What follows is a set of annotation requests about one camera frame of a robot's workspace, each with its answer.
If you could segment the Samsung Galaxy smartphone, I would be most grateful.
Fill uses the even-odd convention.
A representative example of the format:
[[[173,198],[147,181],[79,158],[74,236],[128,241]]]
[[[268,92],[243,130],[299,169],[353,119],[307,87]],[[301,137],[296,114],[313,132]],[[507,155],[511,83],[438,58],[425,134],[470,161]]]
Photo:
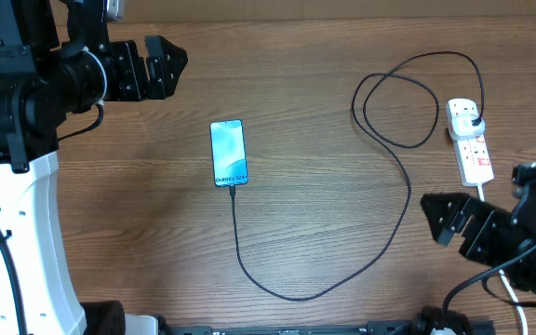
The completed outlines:
[[[248,183],[243,122],[240,119],[213,122],[209,129],[215,185],[229,187]]]

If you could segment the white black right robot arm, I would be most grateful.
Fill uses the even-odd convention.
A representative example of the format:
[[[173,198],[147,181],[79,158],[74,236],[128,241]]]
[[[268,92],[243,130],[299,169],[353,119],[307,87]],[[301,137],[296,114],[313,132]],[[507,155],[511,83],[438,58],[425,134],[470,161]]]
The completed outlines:
[[[511,211],[460,193],[425,194],[420,204],[438,244],[461,234],[465,259],[502,268],[518,289],[536,295],[536,191]]]

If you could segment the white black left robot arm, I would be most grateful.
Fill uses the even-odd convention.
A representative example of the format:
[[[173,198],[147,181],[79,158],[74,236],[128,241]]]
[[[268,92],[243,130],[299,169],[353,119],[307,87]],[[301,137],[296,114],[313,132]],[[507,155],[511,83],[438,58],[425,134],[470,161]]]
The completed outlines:
[[[107,101],[173,95],[188,58],[160,35],[113,42],[119,1],[67,3],[58,38],[47,1],[0,1],[0,333],[167,334],[160,315],[77,299],[58,212],[58,127]]]

